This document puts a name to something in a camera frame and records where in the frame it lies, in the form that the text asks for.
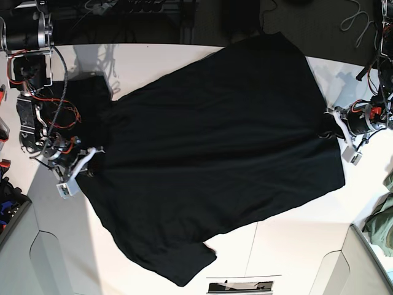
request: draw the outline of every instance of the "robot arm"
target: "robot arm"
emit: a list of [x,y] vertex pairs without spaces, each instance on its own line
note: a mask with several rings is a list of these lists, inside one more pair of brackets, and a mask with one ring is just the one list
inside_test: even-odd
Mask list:
[[[0,14],[3,22],[0,45],[8,58],[9,87],[20,91],[17,111],[21,122],[21,146],[31,159],[46,159],[47,164],[40,163],[54,172],[59,180],[60,195],[67,198],[79,191],[76,176],[88,173],[89,161],[103,149],[83,149],[77,136],[67,138],[63,135],[65,130],[79,124],[80,114],[65,96],[67,69],[61,53],[53,46],[53,28],[45,2],[10,1],[9,6],[12,13]],[[61,98],[54,98],[49,88],[53,84],[50,68],[53,51],[60,55],[66,73]]]

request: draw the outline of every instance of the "green fabric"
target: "green fabric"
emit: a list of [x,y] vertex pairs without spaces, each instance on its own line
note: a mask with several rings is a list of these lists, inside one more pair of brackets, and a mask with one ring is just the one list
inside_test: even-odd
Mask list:
[[371,244],[381,247],[386,256],[393,256],[393,194],[376,207],[364,231],[369,233]]

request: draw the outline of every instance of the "gray carpet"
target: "gray carpet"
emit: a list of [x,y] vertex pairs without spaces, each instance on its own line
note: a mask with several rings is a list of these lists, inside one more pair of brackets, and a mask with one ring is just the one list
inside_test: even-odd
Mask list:
[[[195,20],[195,44],[226,46],[229,44],[220,28],[220,1],[201,0]],[[373,1],[358,0],[362,10],[373,20]],[[267,34],[282,32],[305,55],[328,60],[364,65],[374,52],[375,28],[365,33],[359,48],[356,39],[364,30],[367,18],[356,18],[353,27],[340,31],[340,23],[357,12],[357,5],[348,0],[314,0],[306,6],[293,6],[284,0],[276,0],[278,7],[264,15],[264,31]],[[271,0],[261,0],[261,15],[274,8]]]

